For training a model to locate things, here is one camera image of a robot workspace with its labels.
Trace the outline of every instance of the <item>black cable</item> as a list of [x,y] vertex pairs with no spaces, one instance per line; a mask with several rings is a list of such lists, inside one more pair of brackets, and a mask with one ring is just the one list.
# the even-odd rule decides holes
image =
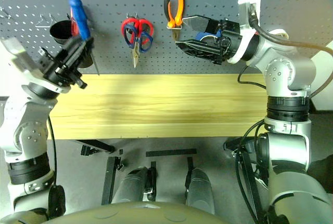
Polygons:
[[255,129],[255,133],[254,133],[254,150],[255,150],[255,153],[256,153],[256,154],[258,153],[258,151],[257,151],[257,138],[258,138],[258,132],[259,132],[260,127],[261,127],[263,124],[264,124],[264,123],[258,125],[257,128]]
[[51,118],[48,117],[47,121],[48,121],[48,127],[50,129],[51,139],[52,139],[52,143],[53,143],[53,153],[54,153],[54,185],[56,185],[57,184],[57,150],[56,150],[56,140],[54,138],[54,133],[53,133],[53,127],[52,127],[52,123],[51,123]]
[[[250,16],[249,17],[249,23],[250,26],[254,29],[256,29],[256,31],[265,39],[279,44],[279,45],[284,45],[284,46],[295,46],[295,47],[304,47],[304,48],[310,48],[310,49],[316,49],[316,50],[320,50],[320,51],[325,51],[329,54],[331,54],[331,56],[333,56],[333,49],[327,47],[327,46],[321,46],[321,45],[316,45],[316,44],[311,44],[311,43],[304,43],[304,42],[296,42],[296,41],[290,41],[290,40],[286,40],[286,39],[280,39],[275,37],[273,34],[269,34],[266,33],[260,26],[259,26],[259,22],[257,19],[257,15],[254,14],[254,16]],[[333,80],[333,71],[331,72],[330,76],[328,77],[328,79],[313,93],[311,93],[310,98],[316,96],[318,93],[320,93],[323,89],[325,89],[325,87],[327,85],[329,85],[329,83]]]
[[240,83],[240,84],[248,84],[248,85],[257,85],[263,89],[266,89],[266,86],[262,85],[262,84],[259,84],[259,83],[256,83],[256,82],[250,82],[250,81],[241,81],[240,80],[240,77],[243,75],[244,71],[248,68],[248,66],[244,66],[243,69],[240,71],[240,73],[238,74],[238,77],[237,77],[237,82]]
[[253,124],[246,132],[245,134],[242,136],[239,145],[238,145],[238,151],[240,151],[241,146],[244,145],[244,140],[245,138],[248,136],[248,134],[254,129],[256,128],[258,125],[262,125],[264,123],[264,119],[261,119],[260,121],[256,122],[255,124]]
[[240,191],[241,191],[241,195],[243,196],[244,198],[244,201],[245,201],[245,204],[252,216],[252,219],[254,221],[255,224],[259,224],[259,221],[255,215],[255,213],[253,212],[252,210],[252,207],[250,205],[250,202],[245,194],[245,191],[244,191],[244,188],[243,188],[243,185],[241,184],[241,180],[240,180],[240,176],[239,176],[239,168],[238,168],[238,162],[239,162],[239,153],[236,154],[236,157],[235,157],[235,167],[236,167],[236,177],[237,177],[237,182],[238,182],[238,185],[239,185],[239,188],[240,188]]
[[244,188],[243,188],[243,185],[241,183],[241,180],[240,180],[240,175],[239,175],[239,168],[238,168],[238,162],[239,162],[239,156],[241,154],[241,149],[242,149],[242,146],[244,145],[244,140],[246,139],[246,137],[249,135],[249,133],[254,129],[256,128],[257,126],[261,126],[262,124],[264,123],[264,119],[256,122],[255,124],[253,124],[246,132],[245,134],[243,135],[242,139],[240,140],[239,142],[239,145],[238,145],[238,150],[236,151],[236,157],[235,157],[235,170],[236,170],[236,177],[237,177],[237,182],[238,182],[238,185],[239,185],[239,188],[240,188],[240,191],[241,191],[241,194],[244,198],[244,201],[245,201],[245,204],[253,218],[253,221],[254,223],[256,224],[259,224],[259,221],[256,217],[256,215],[254,214],[253,212],[253,209],[250,205],[250,202],[245,194],[245,191],[244,191]]

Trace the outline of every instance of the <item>pegboard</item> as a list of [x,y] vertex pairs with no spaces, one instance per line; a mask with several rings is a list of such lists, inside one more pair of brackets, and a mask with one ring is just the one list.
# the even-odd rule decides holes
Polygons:
[[[92,35],[95,38],[94,56],[102,74],[196,74],[238,73],[243,63],[213,65],[211,62],[184,54],[166,29],[163,0],[82,0]],[[173,7],[177,1],[171,0]],[[261,25],[266,30],[285,29],[290,39],[326,45],[332,40],[333,0],[261,0]],[[49,35],[49,28],[36,28],[40,14],[49,19],[66,20],[68,0],[0,0],[0,6],[12,19],[0,18],[1,36],[15,36],[34,59],[39,46],[53,55],[60,46]],[[138,67],[132,65],[131,51],[120,33],[126,13],[138,14],[155,27],[151,50],[141,54]],[[238,21],[237,0],[185,0],[183,16],[203,15],[214,19],[227,17]],[[180,39],[194,38],[195,32],[183,27]],[[305,56],[316,53],[300,50]],[[83,73],[96,73],[92,66]]]

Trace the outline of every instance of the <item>pegboard hook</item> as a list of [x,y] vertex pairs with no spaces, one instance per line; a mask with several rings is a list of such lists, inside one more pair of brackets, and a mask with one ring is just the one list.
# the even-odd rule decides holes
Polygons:
[[135,16],[129,16],[129,13],[127,12],[126,13],[126,18],[128,19],[129,17],[137,19],[137,12],[135,13]]
[[0,7],[0,11],[5,14],[4,15],[0,15],[0,18],[7,18],[8,20],[12,19],[11,15],[9,13],[6,12],[6,10],[3,7]]
[[52,14],[48,14],[48,16],[51,19],[51,22],[47,21],[45,17],[40,14],[40,21],[35,25],[36,28],[50,28],[53,25],[53,22],[57,22],[55,18],[52,16]]

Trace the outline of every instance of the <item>red scissors handle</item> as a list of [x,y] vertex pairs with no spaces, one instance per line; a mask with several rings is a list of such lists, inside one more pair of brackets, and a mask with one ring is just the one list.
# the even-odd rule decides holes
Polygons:
[[152,26],[151,22],[146,19],[139,19],[139,36],[141,36],[144,25],[149,26],[149,35],[152,36],[154,34],[154,27]]
[[[141,37],[141,33],[144,30],[144,26],[145,25],[148,25],[148,27],[149,27],[149,35],[152,36],[154,34],[154,28],[153,28],[153,26],[152,26],[152,24],[151,24],[151,22],[149,20],[146,20],[146,19],[136,19],[136,18],[130,17],[130,18],[125,19],[122,22],[122,24],[121,24],[121,33],[122,33],[122,35],[124,35],[124,26],[126,24],[132,24],[138,30],[137,36],[135,36],[135,34],[132,33],[131,40],[130,40],[131,44],[134,43],[135,37],[138,37],[138,38]],[[145,39],[142,42],[142,44],[145,44],[148,41],[149,41],[148,39]]]

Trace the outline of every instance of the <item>wooden table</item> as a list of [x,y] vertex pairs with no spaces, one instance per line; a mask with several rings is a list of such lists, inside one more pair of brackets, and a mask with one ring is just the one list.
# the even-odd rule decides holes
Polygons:
[[[266,115],[266,91],[236,74],[84,75],[58,97],[56,139],[241,136]],[[263,83],[261,74],[243,80]]]

